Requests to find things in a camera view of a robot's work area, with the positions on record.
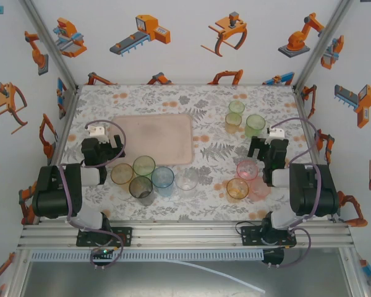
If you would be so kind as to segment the pink drinking glass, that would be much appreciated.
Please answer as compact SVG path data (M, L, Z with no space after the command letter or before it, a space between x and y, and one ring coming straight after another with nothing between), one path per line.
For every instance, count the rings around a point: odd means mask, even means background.
M246 181L251 181L258 176L258 167L253 160L244 160L238 163L236 168L238 177Z

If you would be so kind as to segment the yellowish drinking glass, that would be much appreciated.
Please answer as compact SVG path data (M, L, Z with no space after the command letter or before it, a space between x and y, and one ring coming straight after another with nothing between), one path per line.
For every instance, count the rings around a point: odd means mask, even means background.
M225 130L227 133L234 134L237 132L242 122L242 116L238 113L228 113L225 117Z

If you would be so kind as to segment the amber drinking glass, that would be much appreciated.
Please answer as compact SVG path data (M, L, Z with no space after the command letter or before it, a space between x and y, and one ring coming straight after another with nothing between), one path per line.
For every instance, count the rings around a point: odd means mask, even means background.
M226 198L230 203L239 203L249 195L249 184L241 178L233 178L226 185Z
M127 163L120 163L114 166L111 170L111 180L115 184L125 185L131 182L134 177L134 170Z

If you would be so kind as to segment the salmon textured drinking glass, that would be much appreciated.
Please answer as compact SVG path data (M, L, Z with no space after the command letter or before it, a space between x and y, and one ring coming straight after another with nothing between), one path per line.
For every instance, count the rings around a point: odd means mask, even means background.
M271 193L271 187L268 187L261 177L257 177L249 183L249 198L257 202L265 200Z

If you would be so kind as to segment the light green drinking glass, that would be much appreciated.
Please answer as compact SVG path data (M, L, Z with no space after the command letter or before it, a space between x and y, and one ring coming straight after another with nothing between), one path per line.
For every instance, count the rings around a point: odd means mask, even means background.
M242 116L245 110L245 105L239 100L233 100L229 103L228 108L230 113L236 113Z

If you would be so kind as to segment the grey smoked drinking glass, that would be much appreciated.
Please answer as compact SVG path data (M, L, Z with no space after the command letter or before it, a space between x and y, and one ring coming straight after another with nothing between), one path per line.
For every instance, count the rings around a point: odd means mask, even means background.
M145 176L134 178L129 184L129 192L143 206L149 206L155 199L153 184Z

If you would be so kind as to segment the blue drinking glass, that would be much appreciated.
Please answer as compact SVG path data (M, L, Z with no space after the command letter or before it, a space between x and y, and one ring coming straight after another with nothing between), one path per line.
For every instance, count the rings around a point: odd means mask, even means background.
M174 173L172 169L166 166L155 168L151 174L151 181L159 195L163 197L172 195L174 183Z

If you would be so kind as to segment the clear drinking glass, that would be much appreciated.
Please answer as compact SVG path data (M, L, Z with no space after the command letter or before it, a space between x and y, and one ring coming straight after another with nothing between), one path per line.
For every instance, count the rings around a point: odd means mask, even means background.
M198 173L192 168L184 169L177 173L175 183L179 196L183 199L191 199L197 193Z

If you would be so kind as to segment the pink plastic tray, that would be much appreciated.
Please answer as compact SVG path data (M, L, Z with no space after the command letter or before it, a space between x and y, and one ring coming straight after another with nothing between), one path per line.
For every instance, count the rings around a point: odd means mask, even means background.
M125 156L118 163L133 164L142 155L152 157L158 166L187 165L194 159L192 118L188 114L116 116L109 137L126 135Z

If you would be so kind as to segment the floral table cover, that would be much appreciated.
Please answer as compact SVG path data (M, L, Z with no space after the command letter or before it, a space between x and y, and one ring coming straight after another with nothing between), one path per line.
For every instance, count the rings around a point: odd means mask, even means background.
M236 176L239 162L247 158L250 139L244 128L229 134L224 118L229 103L245 104L244 115L258 114L268 125L280 123L289 140L286 158L308 163L308 145L291 87L219 85L114 85L84 86L80 91L70 127L63 163L81 161L81 142L88 135L85 124L95 119L150 114L188 114L192 118L194 159L191 167L198 173L197 193L183 199L178 192L158 196L142 206L126 188L108 179L104 185L85 187L83 198L93 209L111 220L256 220L267 212L288 205L289 194L271 187L265 200L249 197L239 203L226 198L227 182Z

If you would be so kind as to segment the circuit board with green light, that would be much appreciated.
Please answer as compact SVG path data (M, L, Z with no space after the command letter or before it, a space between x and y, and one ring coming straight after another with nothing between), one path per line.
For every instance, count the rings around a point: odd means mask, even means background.
M114 249L108 249L106 247L100 247L100 248L94 249L92 250L92 259L111 261L114 259L114 252L116 250L117 250L116 247Z

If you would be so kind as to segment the thin white tube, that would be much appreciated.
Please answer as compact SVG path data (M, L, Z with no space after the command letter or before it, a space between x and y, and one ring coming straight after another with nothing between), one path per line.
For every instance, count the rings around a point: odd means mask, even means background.
M255 290L261 294L265 294L265 290L255 286L255 285L252 285L250 283L247 283L243 280L240 280L236 277L233 277L231 275L228 275L226 273L223 273L223 272L219 272L217 270L213 270L213 269L209 269L207 267L204 267L204 266L201 266L201 265L197 265L197 264L193 264L193 263L189 263L189 262L183 262L183 261L178 261L178 260L165 260L165 262L167 263L171 263L171 264L177 264L177 265L183 265L183 266L187 266L187 267L192 267L192 268L195 268L195 269L199 269L199 270L203 270L205 272L209 272L209 273L212 273L212 274L215 274L215 275L218 275L220 277L224 277L224 278L227 278L229 280L232 280L238 284L241 284L241 285L244 285L246 286L247 288L250 288L251 290Z

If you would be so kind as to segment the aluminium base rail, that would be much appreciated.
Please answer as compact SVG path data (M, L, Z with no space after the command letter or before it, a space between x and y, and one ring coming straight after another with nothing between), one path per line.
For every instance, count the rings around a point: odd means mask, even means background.
M129 249L244 249L234 221L113 221L112 226L129 226ZM301 225L312 239L313 248L353 248L350 228L344 223L309 221ZM60 220L44 220L23 228L17 245L23 249L76 249L78 231Z

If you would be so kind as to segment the aluminium frame post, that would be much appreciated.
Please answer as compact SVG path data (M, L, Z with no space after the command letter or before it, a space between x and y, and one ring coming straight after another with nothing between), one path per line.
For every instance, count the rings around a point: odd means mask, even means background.
M58 71L64 78L65 82L67 82L67 86L74 92L77 93L78 85L75 82L73 75L71 74L67 64L62 58L62 54L57 49L54 39L52 38L51 34L48 31L48 28L41 17L38 9L36 8L35 3L33 0L18 0L21 4L23 10L25 11L29 21L32 23L36 33L40 37L40 40L46 46L48 50L48 54L53 59Z
M300 93L301 90L304 88L307 79L310 77L314 68L317 66L321 56L328 46L328 43L332 40L335 31L338 29L353 2L354 0L340 0L338 5L336 6L321 37L319 38L315 48L313 49L312 54L308 58L303 70L301 71L301 74L298 77L298 80L294 85L295 93Z

